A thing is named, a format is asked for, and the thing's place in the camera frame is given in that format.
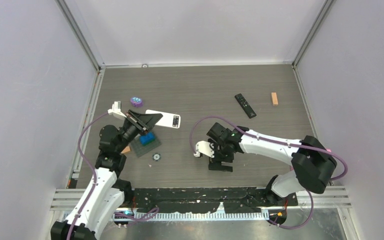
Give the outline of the white remote control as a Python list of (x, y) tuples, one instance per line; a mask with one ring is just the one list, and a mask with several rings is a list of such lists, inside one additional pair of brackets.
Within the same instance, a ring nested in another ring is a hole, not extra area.
[(147, 109), (145, 111), (145, 113), (146, 114), (161, 114), (162, 115), (162, 118), (155, 124), (158, 127), (179, 129), (181, 126), (181, 116), (178, 114), (163, 112), (163, 111), (157, 111), (157, 110), (151, 110), (151, 109)]

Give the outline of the black remote control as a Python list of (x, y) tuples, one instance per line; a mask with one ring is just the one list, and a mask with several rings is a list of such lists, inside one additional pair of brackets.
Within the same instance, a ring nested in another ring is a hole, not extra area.
[(252, 119), (257, 116), (253, 108), (250, 106), (248, 101), (244, 98), (244, 96), (241, 93), (236, 94), (234, 98), (236, 99), (236, 101), (241, 106), (241, 108), (243, 109), (243, 111), (245, 112), (245, 114), (249, 119)]

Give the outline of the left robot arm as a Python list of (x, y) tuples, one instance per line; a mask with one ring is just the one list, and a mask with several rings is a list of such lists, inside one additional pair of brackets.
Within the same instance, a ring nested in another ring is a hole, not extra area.
[(92, 178), (67, 218), (52, 225), (50, 237), (53, 240), (98, 240), (116, 209), (128, 207), (133, 202), (131, 183), (119, 178), (127, 160), (122, 151), (137, 135), (149, 133), (163, 114), (143, 114), (133, 110), (122, 113), (109, 109), (104, 116), (121, 119), (123, 125), (120, 128), (113, 125), (102, 128), (95, 165), (90, 163), (80, 147), (77, 148), (91, 168)]

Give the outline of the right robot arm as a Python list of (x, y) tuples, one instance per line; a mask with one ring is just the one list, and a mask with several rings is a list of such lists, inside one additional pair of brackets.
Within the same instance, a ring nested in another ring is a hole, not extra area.
[(255, 154), (281, 161), (292, 170), (275, 175), (267, 184), (265, 198), (279, 205), (292, 193), (307, 190), (323, 194), (337, 167), (324, 146), (313, 136), (284, 139), (239, 126), (230, 130), (216, 122), (207, 132), (213, 159), (231, 162), (236, 153)]

